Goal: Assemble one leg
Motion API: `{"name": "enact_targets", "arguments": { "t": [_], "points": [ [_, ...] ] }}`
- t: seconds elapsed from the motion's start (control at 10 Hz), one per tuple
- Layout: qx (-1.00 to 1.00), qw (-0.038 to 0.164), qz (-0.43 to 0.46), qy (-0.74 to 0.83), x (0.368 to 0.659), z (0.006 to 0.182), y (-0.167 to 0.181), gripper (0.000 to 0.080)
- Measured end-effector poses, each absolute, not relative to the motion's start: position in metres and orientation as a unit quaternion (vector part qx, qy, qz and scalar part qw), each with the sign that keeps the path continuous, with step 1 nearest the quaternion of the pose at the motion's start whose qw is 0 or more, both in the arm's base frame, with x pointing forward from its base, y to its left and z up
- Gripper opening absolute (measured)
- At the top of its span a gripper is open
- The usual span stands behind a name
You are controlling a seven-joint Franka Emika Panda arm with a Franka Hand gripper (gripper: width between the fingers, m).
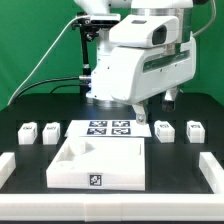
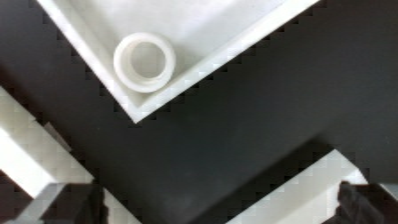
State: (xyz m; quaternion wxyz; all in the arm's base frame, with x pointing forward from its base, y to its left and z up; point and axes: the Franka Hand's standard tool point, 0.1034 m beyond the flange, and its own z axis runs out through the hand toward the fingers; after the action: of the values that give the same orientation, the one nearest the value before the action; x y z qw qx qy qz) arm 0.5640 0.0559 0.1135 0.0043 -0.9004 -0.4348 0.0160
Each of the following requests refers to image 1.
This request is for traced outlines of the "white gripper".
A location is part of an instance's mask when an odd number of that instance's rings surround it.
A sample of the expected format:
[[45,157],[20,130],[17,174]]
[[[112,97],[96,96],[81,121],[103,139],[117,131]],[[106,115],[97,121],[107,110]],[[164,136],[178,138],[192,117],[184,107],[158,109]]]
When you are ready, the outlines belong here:
[[192,79],[195,71],[196,42],[193,37],[182,43],[173,55],[165,55],[164,47],[116,47],[111,53],[110,95],[118,102],[134,104],[136,122],[145,125],[146,107],[140,101],[167,90],[162,110],[172,112],[179,92],[175,86]]

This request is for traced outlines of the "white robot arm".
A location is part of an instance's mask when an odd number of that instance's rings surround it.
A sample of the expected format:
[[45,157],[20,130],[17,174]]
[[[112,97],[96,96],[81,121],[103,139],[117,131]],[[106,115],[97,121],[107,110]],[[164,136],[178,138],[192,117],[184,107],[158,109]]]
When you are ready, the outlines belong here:
[[87,14],[83,37],[97,40],[97,65],[87,100],[102,107],[130,105],[145,124],[148,99],[162,94],[175,109],[178,86],[193,78],[196,42],[193,0],[74,0]]

